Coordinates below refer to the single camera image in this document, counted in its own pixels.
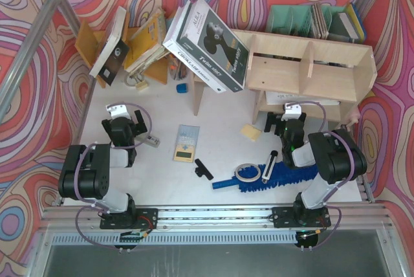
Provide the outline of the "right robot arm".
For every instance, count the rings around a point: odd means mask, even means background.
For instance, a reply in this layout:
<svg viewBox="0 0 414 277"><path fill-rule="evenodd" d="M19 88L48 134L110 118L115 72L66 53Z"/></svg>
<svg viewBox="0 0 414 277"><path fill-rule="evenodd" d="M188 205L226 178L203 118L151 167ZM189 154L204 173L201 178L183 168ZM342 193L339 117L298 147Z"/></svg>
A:
<svg viewBox="0 0 414 277"><path fill-rule="evenodd" d="M268 113L264 131L273 131L281 139L283 162L277 164L277 151L272 151L261 176L279 184L293 183L300 169L316 168L308 187L300 192L291 206L275 207L270 219L276 228L327 228L331 225L327 201L349 181L367 170L364 154L345 129L306 135L306 114L280 115Z"/></svg>

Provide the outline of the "blue microfibre duster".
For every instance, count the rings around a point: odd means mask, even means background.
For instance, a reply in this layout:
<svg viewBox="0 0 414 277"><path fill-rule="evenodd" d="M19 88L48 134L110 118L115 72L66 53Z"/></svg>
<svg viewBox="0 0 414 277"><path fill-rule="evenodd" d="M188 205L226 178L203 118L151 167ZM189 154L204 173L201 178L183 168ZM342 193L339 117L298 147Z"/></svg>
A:
<svg viewBox="0 0 414 277"><path fill-rule="evenodd" d="M263 170L265 169L265 165L259 164L258 167L260 168L262 174ZM214 190L218 190L230 186L238 186L241 192L257 192L278 186L286 186L288 184L298 184L304 181L311 181L313 178L315 178L317 173L318 169L316 165L298 169L290 169L285 166L283 162L277 162L274 165L271 178L266 184L262 182L261 177L255 182L243 183L239 181L234 174L231 179L212 183L212 188Z"/></svg>

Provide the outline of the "roll of beige tape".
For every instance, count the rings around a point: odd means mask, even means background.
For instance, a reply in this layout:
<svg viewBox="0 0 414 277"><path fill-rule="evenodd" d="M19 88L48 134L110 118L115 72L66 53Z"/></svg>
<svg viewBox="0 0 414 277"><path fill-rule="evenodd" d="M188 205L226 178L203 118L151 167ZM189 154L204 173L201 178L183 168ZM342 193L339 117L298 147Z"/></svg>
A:
<svg viewBox="0 0 414 277"><path fill-rule="evenodd" d="M243 183L252 183L261 177L261 170L255 164L241 164L235 170L235 177Z"/></svg>

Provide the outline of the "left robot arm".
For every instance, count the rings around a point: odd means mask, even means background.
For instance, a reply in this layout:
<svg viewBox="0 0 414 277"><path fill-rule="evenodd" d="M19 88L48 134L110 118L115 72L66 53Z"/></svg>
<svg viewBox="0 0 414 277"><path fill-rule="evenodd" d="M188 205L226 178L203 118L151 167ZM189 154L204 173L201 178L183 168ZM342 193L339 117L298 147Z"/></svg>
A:
<svg viewBox="0 0 414 277"><path fill-rule="evenodd" d="M140 110L133 121L125 105L110 107L111 119L102 121L110 143L71 145L58 182L62 198L71 198L98 206L102 228L131 228L138 221L131 195L110 186L110 170L130 168L136 158L135 138L147 132Z"/></svg>

